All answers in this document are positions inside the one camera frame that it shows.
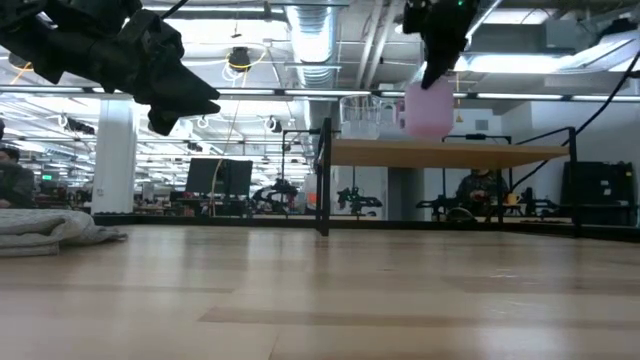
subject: black monitor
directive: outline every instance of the black monitor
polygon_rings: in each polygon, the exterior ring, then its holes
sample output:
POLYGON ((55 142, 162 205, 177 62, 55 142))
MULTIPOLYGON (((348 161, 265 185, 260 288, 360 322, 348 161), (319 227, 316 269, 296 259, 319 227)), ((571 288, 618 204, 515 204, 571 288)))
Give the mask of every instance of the black monitor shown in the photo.
MULTIPOLYGON (((191 159, 185 191, 208 194, 220 159, 191 159)), ((222 160, 216 178, 216 194, 248 195, 252 161, 222 160)))

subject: wooden floor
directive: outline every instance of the wooden floor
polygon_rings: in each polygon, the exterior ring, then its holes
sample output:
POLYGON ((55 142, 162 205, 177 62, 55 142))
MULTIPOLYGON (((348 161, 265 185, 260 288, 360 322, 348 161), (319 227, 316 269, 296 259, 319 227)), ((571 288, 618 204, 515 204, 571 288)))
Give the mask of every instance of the wooden floor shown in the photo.
POLYGON ((3 360, 640 359, 640 247, 129 227, 0 259, 3 360))

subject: column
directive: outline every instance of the column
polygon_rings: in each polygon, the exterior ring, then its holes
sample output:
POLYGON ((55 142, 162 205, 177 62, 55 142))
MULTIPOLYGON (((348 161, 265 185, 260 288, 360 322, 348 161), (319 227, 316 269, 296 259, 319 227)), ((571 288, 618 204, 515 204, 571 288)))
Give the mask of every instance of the column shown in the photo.
POLYGON ((139 118, 133 101, 103 100, 91 213, 133 211, 139 118))

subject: man sitting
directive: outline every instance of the man sitting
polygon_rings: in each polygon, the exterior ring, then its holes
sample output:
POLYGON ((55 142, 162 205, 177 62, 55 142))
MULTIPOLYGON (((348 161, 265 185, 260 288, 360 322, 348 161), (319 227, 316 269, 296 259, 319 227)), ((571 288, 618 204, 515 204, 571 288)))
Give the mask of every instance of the man sitting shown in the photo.
MULTIPOLYGON (((491 203, 497 202, 498 188, 496 175, 487 169, 472 170, 471 175, 462 179, 456 199, 460 207, 469 210, 474 216, 485 216, 491 210, 491 203)), ((507 193, 507 184, 502 180, 503 193, 507 193)))
POLYGON ((33 171, 18 164, 20 151, 0 149, 0 209, 29 209, 34 207, 33 171))

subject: folded cloth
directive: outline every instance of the folded cloth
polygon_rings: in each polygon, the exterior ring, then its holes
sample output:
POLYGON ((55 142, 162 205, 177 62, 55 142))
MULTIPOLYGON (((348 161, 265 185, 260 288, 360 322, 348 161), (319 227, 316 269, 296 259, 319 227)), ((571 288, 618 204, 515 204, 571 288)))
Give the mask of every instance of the folded cloth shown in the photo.
POLYGON ((0 210, 0 257, 55 255, 62 245, 92 245, 125 240, 114 228, 96 226, 84 212, 0 210))

